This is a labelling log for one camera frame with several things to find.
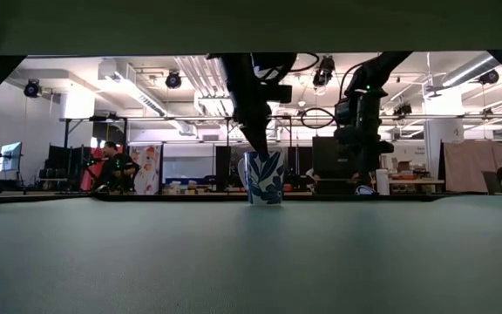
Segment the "beige curtain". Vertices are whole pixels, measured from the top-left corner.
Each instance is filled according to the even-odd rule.
[[[465,140],[443,146],[447,191],[487,192],[481,172],[501,167],[502,143]]]

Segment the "blue and white cup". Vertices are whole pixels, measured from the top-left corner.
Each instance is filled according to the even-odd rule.
[[[237,167],[241,182],[248,191],[249,204],[282,203],[285,170],[283,152],[247,152]]]

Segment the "ceiling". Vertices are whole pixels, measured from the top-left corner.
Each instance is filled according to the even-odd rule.
[[[502,49],[502,1],[0,0],[0,54]]]
[[[481,54],[481,51],[434,51],[434,52],[415,52],[411,54],[398,68],[391,74],[387,84],[383,87],[389,94],[382,99],[383,110],[392,114],[392,109],[400,104],[400,101],[390,101],[390,98],[410,85],[410,82],[422,78],[428,72],[438,75],[450,72],[465,64],[472,58]],[[336,63],[336,74],[330,80],[327,90],[324,94],[315,95],[315,89],[312,86],[312,74],[315,69],[301,72],[297,78],[293,74],[284,79],[284,84],[293,86],[293,97],[290,104],[281,104],[277,114],[290,113],[295,114],[298,101],[305,101],[303,108],[319,106],[329,111],[333,111],[333,106],[338,100],[339,81],[342,75],[352,66],[369,58],[376,56],[375,53],[336,53],[332,54]],[[108,85],[106,80],[98,79],[98,65],[105,57],[91,58],[48,58],[48,57],[30,57],[27,58],[14,73],[14,78],[20,78],[22,73],[28,70],[47,70],[61,69],[66,70],[78,76],[82,80],[94,85],[98,90],[97,94],[105,96],[97,98],[96,109],[118,111],[124,116],[153,116],[139,102],[125,95],[122,92],[114,90]],[[154,98],[163,102],[165,109],[174,115],[194,116],[198,112],[193,106],[195,90],[186,79],[185,73],[181,73],[182,86],[179,89],[168,89],[165,86],[165,77],[170,69],[177,69],[178,66],[173,57],[118,57],[122,61],[130,64],[138,73],[138,84],[146,87]],[[308,65],[314,59],[309,55],[300,54],[294,68],[301,68]],[[502,100],[502,66],[496,68],[499,72],[499,82],[495,85],[486,85],[489,90],[483,93],[481,85],[464,84],[462,85],[463,105],[466,112],[481,112],[484,104]],[[347,85],[351,76],[348,76],[344,82]],[[412,85],[404,92],[404,99],[410,102],[414,113],[422,113],[423,97],[420,85]],[[133,124],[134,127],[171,127],[167,123],[152,124]]]

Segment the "man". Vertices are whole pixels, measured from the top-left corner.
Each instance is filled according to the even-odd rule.
[[[114,188],[124,192],[132,191],[131,178],[139,170],[139,165],[133,162],[129,155],[118,152],[118,146],[112,141],[107,141],[102,151],[108,160],[102,166],[100,183],[110,189]]]

